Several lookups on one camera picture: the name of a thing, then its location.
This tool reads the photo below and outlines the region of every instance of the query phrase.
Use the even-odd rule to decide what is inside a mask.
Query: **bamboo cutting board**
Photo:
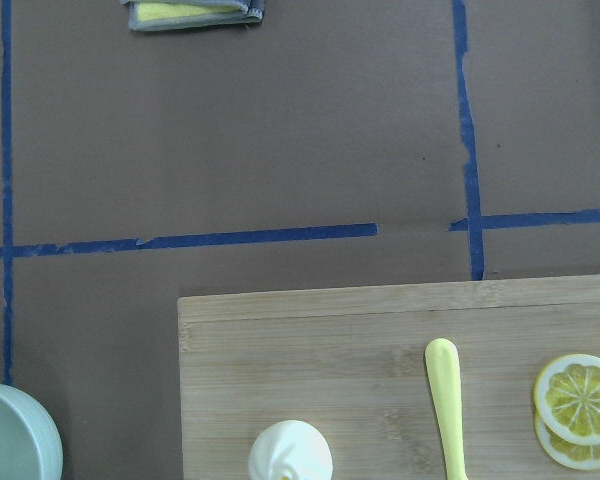
[[[184,472],[247,480],[257,435],[304,420],[334,480],[445,477],[424,348],[458,347],[471,480],[600,479],[561,467],[533,430],[553,358],[600,356],[600,275],[265,292],[179,301]]]

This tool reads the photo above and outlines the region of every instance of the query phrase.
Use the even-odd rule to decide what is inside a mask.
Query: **folded cloth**
[[[265,0],[120,0],[130,3],[129,28],[150,32],[262,20]]]

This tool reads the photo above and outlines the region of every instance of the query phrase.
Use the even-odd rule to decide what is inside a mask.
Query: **lemon slice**
[[[560,465],[576,470],[600,468],[600,445],[576,445],[558,437],[536,412],[536,435],[545,452]]]
[[[536,380],[542,421],[577,445],[600,445],[600,358],[572,354],[549,363]]]

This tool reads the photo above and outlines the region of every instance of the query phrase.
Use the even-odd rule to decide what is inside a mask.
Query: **meringue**
[[[331,450],[322,434],[299,420],[271,425],[249,454],[251,480],[331,480]]]

